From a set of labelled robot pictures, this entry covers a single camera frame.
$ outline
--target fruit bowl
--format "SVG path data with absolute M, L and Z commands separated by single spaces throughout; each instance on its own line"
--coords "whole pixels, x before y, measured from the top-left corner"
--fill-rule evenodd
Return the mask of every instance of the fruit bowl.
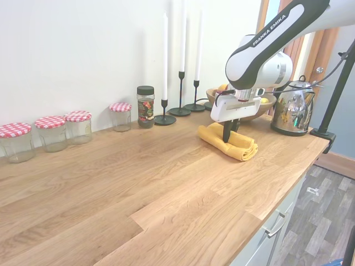
M 216 91 L 217 89 L 208 89 L 206 91 L 206 94 L 207 94 L 207 98 L 208 100 L 210 101 L 210 103 L 213 105 L 215 103 L 215 97 L 216 97 Z M 276 97 L 273 96 L 272 94 L 270 93 L 267 93 L 267 94 L 264 94 L 262 96 L 262 98 L 266 98 L 269 100 L 269 103 L 267 104 L 261 104 L 260 105 L 260 108 L 259 108 L 259 111 L 256 113 L 256 115 L 253 115 L 253 116 L 249 116 L 249 117 L 244 117 L 241 119 L 241 121 L 250 121 L 250 120 L 253 120 L 253 119 L 256 119 L 260 116 L 262 116 L 264 113 L 266 113 L 267 111 L 269 111 L 270 108 L 273 107 L 273 105 L 276 103 Z

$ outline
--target empty glass jar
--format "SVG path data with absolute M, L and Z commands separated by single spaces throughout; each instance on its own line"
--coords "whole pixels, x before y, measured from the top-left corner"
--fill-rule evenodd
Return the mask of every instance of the empty glass jar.
M 131 109 L 128 103 L 115 103 L 109 106 L 113 129 L 124 132 L 131 129 Z
M 45 116 L 35 123 L 42 147 L 46 152 L 64 150 L 67 146 L 65 119 L 62 116 Z
M 73 144 L 80 145 L 92 140 L 91 117 L 87 111 L 73 111 L 64 116 Z
M 31 129 L 32 127 L 26 123 L 0 126 L 0 145 L 8 162 L 24 162 L 36 155 Z

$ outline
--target floor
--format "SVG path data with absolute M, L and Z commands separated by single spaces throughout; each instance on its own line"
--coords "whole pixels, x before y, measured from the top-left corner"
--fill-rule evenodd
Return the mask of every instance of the floor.
M 307 192 L 308 188 L 318 189 Z M 355 181 L 313 166 L 274 266 L 319 266 L 344 256 L 355 226 Z

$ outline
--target spice jar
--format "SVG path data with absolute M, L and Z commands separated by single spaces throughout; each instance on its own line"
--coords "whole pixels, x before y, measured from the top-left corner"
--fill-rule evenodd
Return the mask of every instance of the spice jar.
M 65 136 L 65 119 L 62 116 L 45 116 L 35 123 L 38 129 L 42 147 L 46 152 L 57 152 L 64 150 L 67 144 Z
M 32 127 L 26 123 L 0 126 L 0 145 L 8 162 L 24 162 L 36 155 L 31 129 Z
M 128 103 L 115 103 L 109 106 L 113 130 L 124 132 L 131 129 L 131 109 Z
M 138 124 L 143 129 L 150 129 L 154 125 L 154 98 L 154 87 L 137 88 Z
M 73 111 L 64 116 L 73 144 L 84 144 L 92 139 L 91 117 L 91 113 L 87 111 Z

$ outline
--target yellow cloth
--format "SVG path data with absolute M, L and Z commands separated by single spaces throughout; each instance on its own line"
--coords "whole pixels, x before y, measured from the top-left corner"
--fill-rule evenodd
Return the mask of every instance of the yellow cloth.
M 250 137 L 231 132 L 228 143 L 223 141 L 223 126 L 213 123 L 208 127 L 199 126 L 199 137 L 239 161 L 247 161 L 257 153 L 257 144 Z

